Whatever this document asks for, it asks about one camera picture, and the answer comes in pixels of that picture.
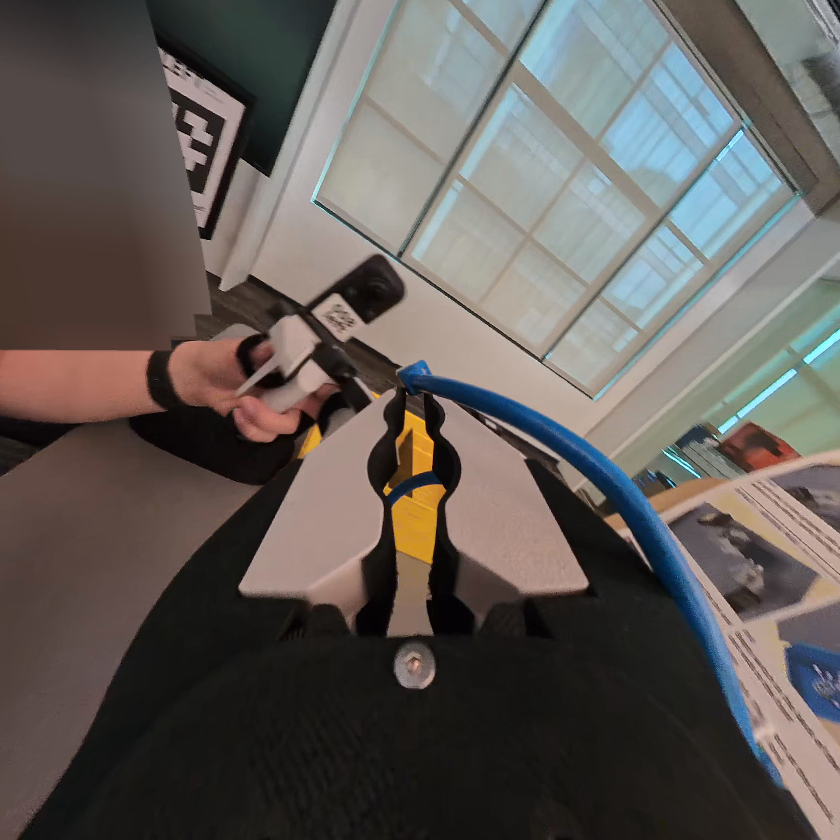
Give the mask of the printed instruction sheet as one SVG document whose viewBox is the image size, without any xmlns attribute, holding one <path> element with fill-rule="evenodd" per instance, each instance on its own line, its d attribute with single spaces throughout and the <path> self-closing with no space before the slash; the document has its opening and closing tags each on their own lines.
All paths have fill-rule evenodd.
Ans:
<svg viewBox="0 0 840 840">
<path fill-rule="evenodd" d="M 725 635 L 755 740 L 815 834 L 839 834 L 838 452 L 663 513 Z"/>
</svg>

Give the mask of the person's left hand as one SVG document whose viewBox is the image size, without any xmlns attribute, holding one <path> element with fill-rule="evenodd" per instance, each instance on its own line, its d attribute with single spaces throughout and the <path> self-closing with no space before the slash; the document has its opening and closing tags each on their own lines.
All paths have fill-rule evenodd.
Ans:
<svg viewBox="0 0 840 840">
<path fill-rule="evenodd" d="M 316 419 L 338 386 L 325 384 L 284 413 L 262 401 L 265 390 L 256 385 L 242 391 L 247 376 L 238 360 L 243 340 L 222 339 L 180 344 L 169 363 L 171 383 L 184 404 L 211 408 L 233 419 L 242 437 L 267 444 L 278 436 L 295 434 L 304 418 Z"/>
</svg>

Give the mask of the wooden board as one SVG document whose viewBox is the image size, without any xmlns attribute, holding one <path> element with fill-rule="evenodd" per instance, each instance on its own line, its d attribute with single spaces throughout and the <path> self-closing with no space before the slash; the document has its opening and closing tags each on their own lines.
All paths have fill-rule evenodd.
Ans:
<svg viewBox="0 0 840 840">
<path fill-rule="evenodd" d="M 662 513 L 727 483 L 727 479 L 710 477 L 692 479 L 681 485 L 662 490 L 651 497 L 647 497 L 646 501 L 657 513 Z"/>
</svg>

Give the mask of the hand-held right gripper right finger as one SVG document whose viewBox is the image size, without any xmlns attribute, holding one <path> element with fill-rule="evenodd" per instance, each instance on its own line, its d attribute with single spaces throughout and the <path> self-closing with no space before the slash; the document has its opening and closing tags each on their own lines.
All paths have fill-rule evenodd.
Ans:
<svg viewBox="0 0 840 840">
<path fill-rule="evenodd" d="M 427 613 L 436 635 L 470 635 L 498 606 L 579 595 L 589 582 L 525 455 L 443 397 L 425 395 L 437 505 Z"/>
</svg>

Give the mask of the black wristband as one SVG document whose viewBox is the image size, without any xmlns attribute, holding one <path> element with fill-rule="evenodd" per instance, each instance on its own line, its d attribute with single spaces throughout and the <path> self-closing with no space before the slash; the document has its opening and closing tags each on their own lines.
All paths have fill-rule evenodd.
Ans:
<svg viewBox="0 0 840 840">
<path fill-rule="evenodd" d="M 173 350 L 157 350 L 146 365 L 146 387 L 152 402 L 163 412 L 189 407 L 178 395 L 170 372 Z"/>
</svg>

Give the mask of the yellow plastic bin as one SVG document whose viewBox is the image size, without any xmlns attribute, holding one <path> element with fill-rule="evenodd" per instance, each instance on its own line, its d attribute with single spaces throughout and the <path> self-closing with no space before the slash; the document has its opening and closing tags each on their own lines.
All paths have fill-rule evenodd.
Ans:
<svg viewBox="0 0 840 840">
<path fill-rule="evenodd" d="M 329 436 L 314 454 L 282 472 L 290 479 L 241 589 L 314 594 L 333 585 L 362 591 L 395 571 L 395 553 L 431 563 L 436 512 L 420 520 L 400 509 L 404 495 L 383 494 L 403 435 L 406 393 L 392 388 Z"/>
</svg>

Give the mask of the large gridded window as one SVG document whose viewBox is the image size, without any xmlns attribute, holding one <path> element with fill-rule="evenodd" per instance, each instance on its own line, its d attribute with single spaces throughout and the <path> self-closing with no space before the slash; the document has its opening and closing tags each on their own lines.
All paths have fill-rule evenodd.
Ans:
<svg viewBox="0 0 840 840">
<path fill-rule="evenodd" d="M 590 397 L 796 201 L 662 2 L 397 2 L 312 200 Z"/>
</svg>

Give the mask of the large dark wall screen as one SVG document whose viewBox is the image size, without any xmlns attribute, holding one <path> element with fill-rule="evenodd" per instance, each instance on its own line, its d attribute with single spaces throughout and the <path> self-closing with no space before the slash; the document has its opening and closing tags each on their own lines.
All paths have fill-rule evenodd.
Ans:
<svg viewBox="0 0 840 840">
<path fill-rule="evenodd" d="M 270 175 L 334 1 L 149 1 L 153 26 L 255 97 L 241 154 Z"/>
</svg>

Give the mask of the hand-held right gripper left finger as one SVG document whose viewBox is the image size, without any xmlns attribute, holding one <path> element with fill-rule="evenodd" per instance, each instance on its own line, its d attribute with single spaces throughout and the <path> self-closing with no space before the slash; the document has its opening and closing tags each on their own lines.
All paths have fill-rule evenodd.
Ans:
<svg viewBox="0 0 840 840">
<path fill-rule="evenodd" d="M 385 489 L 398 467 L 398 390 L 382 393 L 301 462 L 238 586 L 242 596 L 336 607 L 386 635 L 396 546 Z"/>
</svg>

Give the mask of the framed marker sign on stand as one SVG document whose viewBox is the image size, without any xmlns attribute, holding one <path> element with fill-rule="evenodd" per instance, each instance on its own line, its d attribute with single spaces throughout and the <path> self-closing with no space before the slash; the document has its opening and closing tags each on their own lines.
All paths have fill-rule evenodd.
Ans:
<svg viewBox="0 0 840 840">
<path fill-rule="evenodd" d="M 256 97 L 156 28 L 198 234 L 213 239 L 254 121 Z"/>
</svg>

